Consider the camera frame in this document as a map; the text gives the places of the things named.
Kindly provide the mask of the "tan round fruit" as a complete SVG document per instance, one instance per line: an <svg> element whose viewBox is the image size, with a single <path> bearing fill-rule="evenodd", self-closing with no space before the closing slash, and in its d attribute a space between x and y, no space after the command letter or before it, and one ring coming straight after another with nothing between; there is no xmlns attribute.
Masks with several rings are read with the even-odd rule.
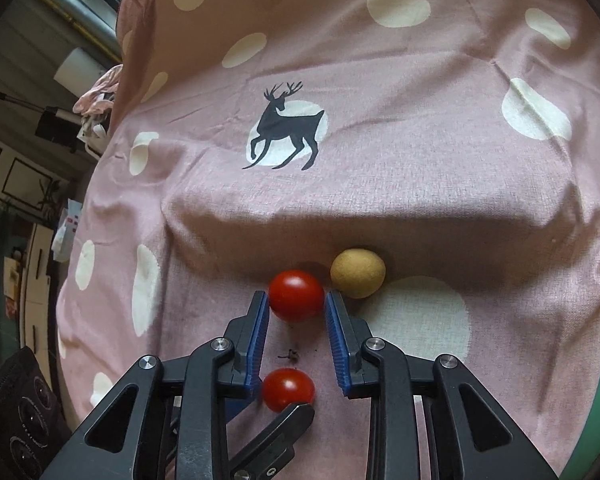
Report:
<svg viewBox="0 0 600 480"><path fill-rule="evenodd" d="M386 265L377 254L350 248L335 258L329 270L332 286L353 299L372 296L384 284Z"/></svg>

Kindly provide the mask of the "black trigger lever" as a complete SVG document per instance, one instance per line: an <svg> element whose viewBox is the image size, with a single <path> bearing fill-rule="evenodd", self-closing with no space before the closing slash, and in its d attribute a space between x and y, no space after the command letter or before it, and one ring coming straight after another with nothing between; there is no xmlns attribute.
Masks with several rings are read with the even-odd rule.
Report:
<svg viewBox="0 0 600 480"><path fill-rule="evenodd" d="M311 427L314 415L309 403L289 404L230 460L230 478L274 479L294 459L294 444Z"/></svg>

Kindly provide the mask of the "black desk lamp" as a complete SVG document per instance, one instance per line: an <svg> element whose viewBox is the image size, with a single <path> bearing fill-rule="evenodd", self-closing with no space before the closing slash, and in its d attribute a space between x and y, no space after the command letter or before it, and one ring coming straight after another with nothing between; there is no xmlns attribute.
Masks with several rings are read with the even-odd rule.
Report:
<svg viewBox="0 0 600 480"><path fill-rule="evenodd" d="M0 91L0 102L8 103L35 123L34 134L47 142L66 148L70 153L78 149L78 135L82 118L68 110L53 106L38 106Z"/></svg>

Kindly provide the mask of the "pink polka dot cloth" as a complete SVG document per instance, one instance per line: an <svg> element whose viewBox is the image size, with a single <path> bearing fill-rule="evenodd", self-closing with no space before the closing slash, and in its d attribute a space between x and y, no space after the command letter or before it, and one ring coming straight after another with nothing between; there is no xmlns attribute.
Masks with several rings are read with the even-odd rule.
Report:
<svg viewBox="0 0 600 480"><path fill-rule="evenodd" d="M458 356L556 470L600 381L600 20L586 0L122 0L111 139L57 304L86 416L282 271Z"/></svg>

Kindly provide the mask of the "pink crumpled clothes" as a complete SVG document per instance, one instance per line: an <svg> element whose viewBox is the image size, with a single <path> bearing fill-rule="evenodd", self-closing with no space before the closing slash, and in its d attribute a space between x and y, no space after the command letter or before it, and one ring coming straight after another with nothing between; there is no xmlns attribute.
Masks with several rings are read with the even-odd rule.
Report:
<svg viewBox="0 0 600 480"><path fill-rule="evenodd" d="M122 70L122 64L111 67L73 105L73 113L81 118L76 137L84 144L87 154L96 160L102 158L111 138L109 125Z"/></svg>

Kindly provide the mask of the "red cherry tomato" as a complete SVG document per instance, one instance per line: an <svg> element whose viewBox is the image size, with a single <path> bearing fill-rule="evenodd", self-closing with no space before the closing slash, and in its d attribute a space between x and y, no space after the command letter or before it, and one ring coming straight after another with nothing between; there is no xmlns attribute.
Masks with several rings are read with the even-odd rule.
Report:
<svg viewBox="0 0 600 480"><path fill-rule="evenodd" d="M313 380L295 368L273 370L262 382L262 400L275 413L294 403L312 404L314 398Z"/></svg>
<svg viewBox="0 0 600 480"><path fill-rule="evenodd" d="M268 284L268 303L273 313L287 323L299 323L319 315L325 292L321 282L308 272L288 270Z"/></svg>

